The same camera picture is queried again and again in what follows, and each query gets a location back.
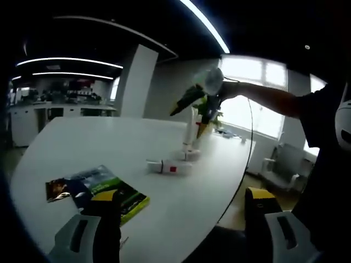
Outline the person's right hand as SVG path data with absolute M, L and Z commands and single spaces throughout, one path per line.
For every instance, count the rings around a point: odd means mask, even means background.
M 223 82 L 218 96 L 221 102 L 223 102 L 228 99 L 233 99 L 241 95 L 241 93 L 242 90 L 240 82 Z

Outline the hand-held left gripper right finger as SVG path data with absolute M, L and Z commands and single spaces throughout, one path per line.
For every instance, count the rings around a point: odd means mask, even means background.
M 318 262 L 321 252 L 310 231 L 275 196 L 261 188 L 245 190 L 245 235 L 252 262 Z

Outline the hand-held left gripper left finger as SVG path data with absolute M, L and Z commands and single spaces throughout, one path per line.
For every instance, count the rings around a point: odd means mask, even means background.
M 116 190 L 94 196 L 55 235 L 51 262 L 119 262 L 121 197 Z

